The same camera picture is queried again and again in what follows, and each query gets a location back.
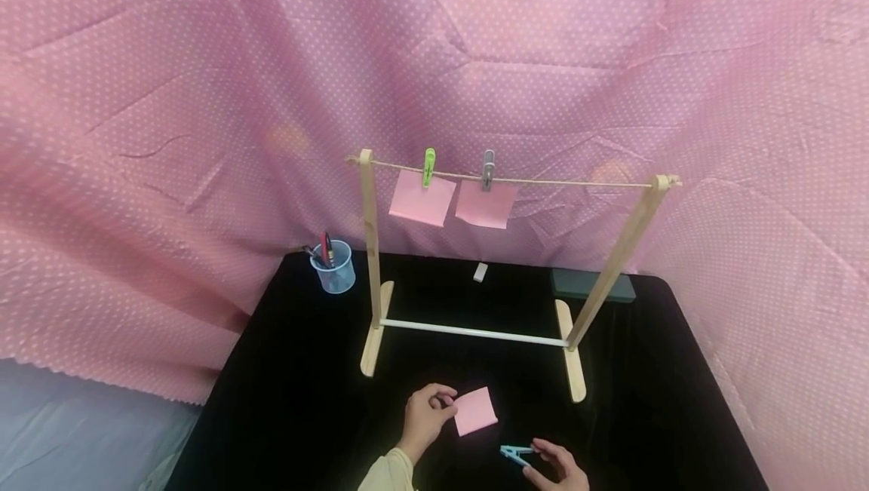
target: pink sticky note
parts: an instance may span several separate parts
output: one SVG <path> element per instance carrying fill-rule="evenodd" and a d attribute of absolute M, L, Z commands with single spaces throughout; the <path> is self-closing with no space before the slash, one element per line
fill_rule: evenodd
<path fill-rule="evenodd" d="M 473 433 L 498 422 L 498 418 L 494 416 L 488 388 L 477 389 L 464 394 L 457 398 L 453 405 L 459 409 L 454 417 L 459 436 Z"/>
<path fill-rule="evenodd" d="M 444 227 L 456 183 L 433 176 L 428 188 L 422 187 L 422 172 L 402 170 L 395 183 L 389 215 Z"/>
<path fill-rule="evenodd" d="M 480 182 L 463 180 L 456 217 L 479 227 L 506 229 L 518 193 L 519 186 L 510 183 L 492 183 L 490 192 L 484 192 Z"/>

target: beige sleeve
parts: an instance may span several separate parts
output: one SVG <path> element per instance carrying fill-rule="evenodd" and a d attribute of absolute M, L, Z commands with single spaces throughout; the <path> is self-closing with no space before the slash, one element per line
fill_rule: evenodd
<path fill-rule="evenodd" d="M 413 464 L 404 451 L 393 447 L 368 469 L 359 491 L 413 491 Z"/>

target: hand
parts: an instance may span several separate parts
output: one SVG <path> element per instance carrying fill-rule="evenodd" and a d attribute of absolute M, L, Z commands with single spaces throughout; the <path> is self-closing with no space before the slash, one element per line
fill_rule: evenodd
<path fill-rule="evenodd" d="M 453 397 L 458 392 L 440 383 L 429 383 L 410 395 L 404 407 L 404 432 L 398 441 L 398 449 L 404 451 L 415 466 L 423 452 L 441 433 L 444 423 L 459 411 L 453 406 Z"/>
<path fill-rule="evenodd" d="M 588 491 L 588 476 L 576 466 L 570 451 L 542 438 L 533 439 L 531 447 L 543 461 L 555 467 L 559 482 L 547 480 L 532 467 L 522 468 L 522 474 L 541 491 Z"/>

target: clear plastic cup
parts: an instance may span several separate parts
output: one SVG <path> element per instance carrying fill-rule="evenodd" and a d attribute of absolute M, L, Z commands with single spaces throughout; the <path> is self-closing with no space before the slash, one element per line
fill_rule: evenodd
<path fill-rule="evenodd" d="M 320 255 L 320 244 L 317 244 L 314 251 Z M 350 260 L 350 246 L 343 240 L 332 240 L 332 252 L 335 254 L 335 268 L 324 269 L 319 264 L 314 262 L 313 257 L 309 257 L 311 266 L 320 276 L 320 284 L 324 287 L 326 293 L 337 295 L 343 293 L 353 287 L 356 283 L 356 273 L 353 269 L 353 261 Z"/>

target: black table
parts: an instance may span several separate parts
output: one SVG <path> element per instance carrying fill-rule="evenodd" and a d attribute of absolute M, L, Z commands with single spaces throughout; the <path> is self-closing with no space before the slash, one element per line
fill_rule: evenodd
<path fill-rule="evenodd" d="M 389 317 L 558 336 L 549 270 L 383 254 Z M 490 387 L 499 423 L 459 439 L 447 423 L 416 468 L 422 491 L 531 489 L 499 444 L 533 436 L 573 451 L 594 491 L 766 489 L 663 280 L 633 275 L 637 300 L 607 303 L 579 353 L 588 396 L 572 404 L 558 348 L 387 329 L 375 377 L 359 360 L 371 318 L 364 253 L 356 284 L 322 291 L 306 256 L 272 279 L 167 489 L 349 489 L 395 445 L 407 395 L 428 382 Z M 573 317 L 582 301 L 568 300 Z"/>

